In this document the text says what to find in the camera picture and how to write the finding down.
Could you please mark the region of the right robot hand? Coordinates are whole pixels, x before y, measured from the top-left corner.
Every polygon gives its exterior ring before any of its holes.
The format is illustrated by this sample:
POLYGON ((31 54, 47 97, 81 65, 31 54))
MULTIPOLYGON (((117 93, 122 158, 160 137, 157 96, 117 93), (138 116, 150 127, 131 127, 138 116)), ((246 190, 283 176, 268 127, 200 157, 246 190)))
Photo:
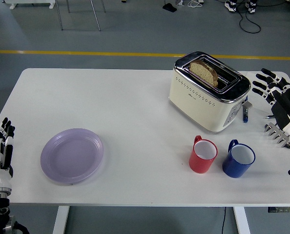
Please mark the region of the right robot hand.
POLYGON ((290 149, 290 82, 272 71, 263 68, 256 74, 258 81, 253 82, 252 91, 271 106, 275 123, 265 125, 264 132, 284 148, 290 149))

